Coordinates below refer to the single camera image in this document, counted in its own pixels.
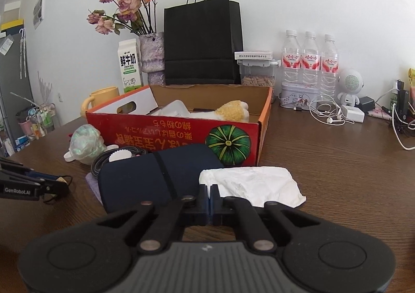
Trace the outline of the yellow white plush toy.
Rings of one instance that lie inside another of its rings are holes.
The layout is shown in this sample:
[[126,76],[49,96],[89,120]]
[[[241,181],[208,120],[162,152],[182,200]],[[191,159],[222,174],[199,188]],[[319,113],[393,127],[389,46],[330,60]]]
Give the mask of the yellow white plush toy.
[[240,100],[230,101],[215,111],[193,112],[189,116],[191,118],[240,123],[248,123],[250,119],[248,104]]

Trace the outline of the pale green mesh ball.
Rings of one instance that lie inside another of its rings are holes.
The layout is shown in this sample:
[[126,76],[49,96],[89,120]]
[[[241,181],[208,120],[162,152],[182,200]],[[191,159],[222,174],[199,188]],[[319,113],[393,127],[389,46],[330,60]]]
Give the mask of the pale green mesh ball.
[[106,150],[101,133],[90,124],[77,128],[71,136],[70,145],[63,158],[66,162],[79,161],[91,165]]

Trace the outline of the yellow ceramic mug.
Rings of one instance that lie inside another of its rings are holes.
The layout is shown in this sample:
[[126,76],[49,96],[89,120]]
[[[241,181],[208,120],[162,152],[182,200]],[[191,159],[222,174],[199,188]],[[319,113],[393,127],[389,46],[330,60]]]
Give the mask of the yellow ceramic mug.
[[119,90],[116,86],[104,87],[100,90],[92,92],[89,97],[87,97],[81,105],[80,115],[86,117],[86,112],[89,108],[101,105],[115,97],[120,95]]

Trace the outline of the right water bottle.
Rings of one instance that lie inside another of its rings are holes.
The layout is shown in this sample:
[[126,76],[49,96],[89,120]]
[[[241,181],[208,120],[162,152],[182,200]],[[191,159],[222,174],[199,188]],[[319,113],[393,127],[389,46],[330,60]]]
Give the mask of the right water bottle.
[[339,69],[338,49],[333,35],[324,36],[323,49],[321,51],[321,91],[334,97],[336,92],[336,79]]

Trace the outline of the white wired earphones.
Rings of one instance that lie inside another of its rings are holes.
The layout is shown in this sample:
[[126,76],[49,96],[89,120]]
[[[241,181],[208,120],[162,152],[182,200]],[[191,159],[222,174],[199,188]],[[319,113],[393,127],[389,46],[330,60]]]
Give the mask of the white wired earphones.
[[335,99],[326,94],[318,95],[311,100],[309,114],[323,125],[340,127],[345,124],[355,124],[355,121],[346,118]]

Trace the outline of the dried pink rose bouquet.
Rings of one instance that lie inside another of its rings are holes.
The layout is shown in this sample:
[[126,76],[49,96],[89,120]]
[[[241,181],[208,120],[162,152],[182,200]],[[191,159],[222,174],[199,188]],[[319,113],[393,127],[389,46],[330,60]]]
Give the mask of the dried pink rose bouquet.
[[102,4],[115,4],[115,12],[90,11],[87,22],[102,35],[128,30],[134,35],[149,35],[157,32],[157,0],[98,0]]

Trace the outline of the white flat box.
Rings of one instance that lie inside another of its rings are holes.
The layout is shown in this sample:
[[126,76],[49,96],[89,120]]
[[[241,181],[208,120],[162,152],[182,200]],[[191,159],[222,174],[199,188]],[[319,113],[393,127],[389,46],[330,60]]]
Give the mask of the white flat box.
[[249,51],[240,51],[234,52],[235,60],[253,60],[253,61],[272,61],[273,53],[272,52],[249,52]]

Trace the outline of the white round lid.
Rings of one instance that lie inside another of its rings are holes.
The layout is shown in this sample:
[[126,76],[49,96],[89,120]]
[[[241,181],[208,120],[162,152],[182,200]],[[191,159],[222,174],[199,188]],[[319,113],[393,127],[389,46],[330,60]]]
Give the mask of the white round lid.
[[132,157],[132,152],[127,149],[120,149],[116,150],[115,152],[111,153],[108,158],[108,162],[115,162],[119,160],[125,160]]

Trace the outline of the clear seed storage container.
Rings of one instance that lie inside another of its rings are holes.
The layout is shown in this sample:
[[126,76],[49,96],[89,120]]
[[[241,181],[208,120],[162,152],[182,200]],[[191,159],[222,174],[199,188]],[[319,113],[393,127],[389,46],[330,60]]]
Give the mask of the clear seed storage container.
[[238,60],[242,85],[272,87],[276,85],[280,60]]

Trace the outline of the red pumpkin cardboard box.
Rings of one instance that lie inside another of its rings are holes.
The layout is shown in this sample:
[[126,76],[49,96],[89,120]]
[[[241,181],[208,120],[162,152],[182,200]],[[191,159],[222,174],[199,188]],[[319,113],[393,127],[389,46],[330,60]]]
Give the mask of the red pumpkin cardboard box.
[[[228,120],[157,116],[155,111],[179,100],[190,110],[216,110],[227,102],[248,104],[246,123]],[[207,144],[226,167],[255,166],[260,160],[272,88],[246,85],[145,86],[86,112],[87,122],[106,144],[162,151]]]

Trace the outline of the white charger block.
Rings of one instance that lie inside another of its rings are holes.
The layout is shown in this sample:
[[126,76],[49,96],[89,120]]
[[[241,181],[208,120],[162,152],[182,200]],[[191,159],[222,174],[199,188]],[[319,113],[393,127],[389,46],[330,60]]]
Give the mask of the white charger block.
[[353,123],[363,123],[365,114],[357,107],[342,105],[341,106],[343,115],[347,121]]

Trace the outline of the purple woven cloth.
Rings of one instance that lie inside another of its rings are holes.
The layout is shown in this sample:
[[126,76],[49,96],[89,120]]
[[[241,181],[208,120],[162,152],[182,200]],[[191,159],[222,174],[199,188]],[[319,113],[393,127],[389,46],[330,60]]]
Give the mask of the purple woven cloth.
[[99,203],[103,204],[102,203],[102,199],[101,199],[101,194],[100,194],[100,191],[99,191],[99,183],[98,183],[98,180],[92,175],[91,172],[89,172],[85,176],[85,180],[86,180],[89,188],[91,189],[92,193],[94,194],[94,196],[99,201]]

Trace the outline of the colourful snack packet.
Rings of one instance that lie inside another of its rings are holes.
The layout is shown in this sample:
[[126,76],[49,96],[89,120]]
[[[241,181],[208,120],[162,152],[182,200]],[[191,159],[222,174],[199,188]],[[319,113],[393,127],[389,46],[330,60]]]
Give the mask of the colourful snack packet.
[[410,68],[408,70],[408,76],[409,76],[409,84],[411,87],[415,87],[415,69]]

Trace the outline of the black power adapter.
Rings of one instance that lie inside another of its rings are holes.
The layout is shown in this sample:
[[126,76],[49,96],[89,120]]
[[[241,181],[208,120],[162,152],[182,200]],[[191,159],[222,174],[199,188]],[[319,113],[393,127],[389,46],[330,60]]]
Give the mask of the black power adapter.
[[368,114],[376,107],[375,101],[371,97],[362,97],[359,99],[357,107],[364,113]]

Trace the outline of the white robot figurine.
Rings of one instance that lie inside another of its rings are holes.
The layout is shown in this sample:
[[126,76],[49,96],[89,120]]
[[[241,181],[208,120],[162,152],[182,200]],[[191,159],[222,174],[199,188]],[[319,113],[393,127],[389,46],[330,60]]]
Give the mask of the white robot figurine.
[[359,105],[357,96],[364,87],[362,75],[354,69],[345,68],[338,74],[338,100],[344,106],[355,107]]

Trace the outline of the white tissue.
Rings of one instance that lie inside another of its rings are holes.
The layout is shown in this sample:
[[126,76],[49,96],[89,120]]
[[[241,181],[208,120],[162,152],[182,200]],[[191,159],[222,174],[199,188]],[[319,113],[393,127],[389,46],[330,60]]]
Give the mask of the white tissue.
[[216,185],[221,197],[244,198],[259,208],[268,201],[290,208],[297,208],[306,202],[297,182],[283,167],[205,169],[200,173],[199,184],[207,187]]

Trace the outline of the clear plastic wipes pack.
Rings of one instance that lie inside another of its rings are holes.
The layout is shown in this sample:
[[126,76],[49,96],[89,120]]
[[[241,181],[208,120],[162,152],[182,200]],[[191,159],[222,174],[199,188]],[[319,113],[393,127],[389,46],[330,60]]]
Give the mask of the clear plastic wipes pack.
[[152,112],[152,116],[165,116],[165,117],[177,117],[177,118],[190,118],[191,113],[181,100],[174,100],[167,104],[167,106]]

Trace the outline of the left water bottle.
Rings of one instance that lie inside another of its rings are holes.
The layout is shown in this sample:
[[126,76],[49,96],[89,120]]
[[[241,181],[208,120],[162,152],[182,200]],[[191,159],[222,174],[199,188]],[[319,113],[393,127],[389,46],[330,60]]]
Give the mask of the left water bottle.
[[281,63],[286,82],[297,83],[301,67],[301,47],[297,40],[297,31],[287,30],[281,49]]

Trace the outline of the white illustrated tin box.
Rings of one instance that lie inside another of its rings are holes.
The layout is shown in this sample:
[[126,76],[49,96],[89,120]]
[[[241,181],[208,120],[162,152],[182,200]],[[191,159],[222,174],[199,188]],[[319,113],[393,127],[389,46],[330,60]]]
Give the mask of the white illustrated tin box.
[[286,109],[308,110],[309,105],[318,95],[320,91],[312,85],[282,82],[279,103]]

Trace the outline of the black paper shopping bag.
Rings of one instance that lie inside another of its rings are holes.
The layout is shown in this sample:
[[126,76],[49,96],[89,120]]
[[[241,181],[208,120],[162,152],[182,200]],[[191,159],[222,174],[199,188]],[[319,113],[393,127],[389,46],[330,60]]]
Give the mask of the black paper shopping bag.
[[167,85],[241,84],[234,53],[243,51],[240,5],[202,0],[164,10]]

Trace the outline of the dark navy pouch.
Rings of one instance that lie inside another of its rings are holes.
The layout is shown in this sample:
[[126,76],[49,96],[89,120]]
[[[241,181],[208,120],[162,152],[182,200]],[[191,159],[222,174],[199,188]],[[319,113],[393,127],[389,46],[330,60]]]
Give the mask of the dark navy pouch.
[[157,207],[183,196],[197,196],[199,176],[223,164],[207,145],[191,144],[109,162],[99,171],[98,185],[107,213],[143,201]]

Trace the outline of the water bottle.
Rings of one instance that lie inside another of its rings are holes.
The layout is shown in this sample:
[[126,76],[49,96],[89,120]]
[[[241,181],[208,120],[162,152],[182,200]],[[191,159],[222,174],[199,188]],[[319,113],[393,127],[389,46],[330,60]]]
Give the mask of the water bottle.
[[321,91],[334,97],[336,92],[336,79],[339,69],[338,49],[333,35],[324,36],[323,49],[321,51]]
[[281,49],[281,63],[286,82],[297,83],[301,67],[301,47],[297,40],[297,31],[287,30]]
[[317,87],[320,70],[320,52],[316,43],[316,34],[311,31],[305,32],[301,67],[303,69],[303,82]]

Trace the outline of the white green milk carton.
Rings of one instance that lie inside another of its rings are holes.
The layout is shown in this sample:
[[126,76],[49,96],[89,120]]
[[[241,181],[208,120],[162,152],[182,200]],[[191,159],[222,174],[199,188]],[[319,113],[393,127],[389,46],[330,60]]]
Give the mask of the white green milk carton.
[[139,45],[135,38],[119,42],[118,58],[124,93],[143,86]]

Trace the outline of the middle water bottle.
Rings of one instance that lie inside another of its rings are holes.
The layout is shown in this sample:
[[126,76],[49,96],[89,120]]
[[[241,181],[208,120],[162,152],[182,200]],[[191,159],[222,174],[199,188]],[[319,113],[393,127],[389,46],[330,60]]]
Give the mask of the middle water bottle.
[[320,70],[320,52],[316,43],[316,34],[311,31],[305,32],[301,67],[303,69],[303,82],[317,87]]

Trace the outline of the purple textured vase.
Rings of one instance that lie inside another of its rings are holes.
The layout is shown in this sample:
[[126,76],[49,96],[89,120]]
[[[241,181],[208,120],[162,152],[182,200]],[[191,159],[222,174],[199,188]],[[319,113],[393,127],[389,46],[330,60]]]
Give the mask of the purple textured vase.
[[139,36],[141,70],[147,74],[149,85],[165,85],[164,33]]

